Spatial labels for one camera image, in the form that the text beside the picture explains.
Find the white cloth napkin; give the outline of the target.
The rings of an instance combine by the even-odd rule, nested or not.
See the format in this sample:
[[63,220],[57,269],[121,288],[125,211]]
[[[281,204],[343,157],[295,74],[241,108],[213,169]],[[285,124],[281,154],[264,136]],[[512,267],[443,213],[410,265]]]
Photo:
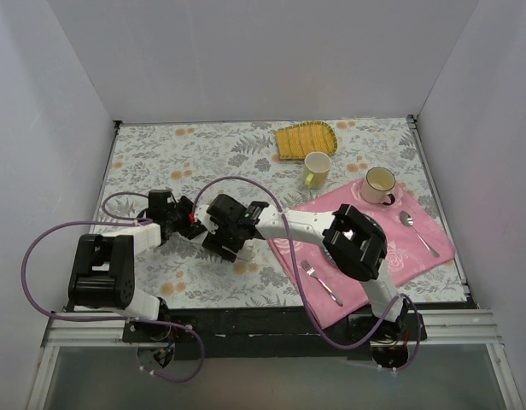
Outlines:
[[215,233],[204,231],[189,239],[189,242],[201,245],[206,251],[219,256],[224,261],[235,262],[237,259],[249,261],[253,256],[252,243],[232,236],[221,228]]

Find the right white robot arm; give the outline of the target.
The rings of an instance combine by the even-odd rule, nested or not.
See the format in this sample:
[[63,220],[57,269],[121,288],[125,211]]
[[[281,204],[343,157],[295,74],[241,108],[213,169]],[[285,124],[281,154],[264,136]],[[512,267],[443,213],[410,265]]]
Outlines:
[[352,205],[336,211],[283,211],[268,202],[247,207],[226,194],[196,205],[194,218],[207,230],[202,246],[233,262],[247,241],[293,240],[327,251],[340,275],[358,281],[371,305],[377,332],[395,339],[407,328],[407,302],[388,272],[383,231]]

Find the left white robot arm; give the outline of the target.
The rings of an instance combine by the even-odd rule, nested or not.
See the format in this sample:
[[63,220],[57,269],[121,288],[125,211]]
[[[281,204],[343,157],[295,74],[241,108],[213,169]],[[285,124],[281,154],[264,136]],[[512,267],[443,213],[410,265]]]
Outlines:
[[175,198],[170,190],[152,190],[148,206],[136,225],[106,234],[80,237],[68,284],[73,307],[108,310],[143,319],[142,331],[155,342],[165,340],[172,329],[166,303],[135,284],[135,256],[164,244],[172,234],[186,234],[192,225],[193,202]]

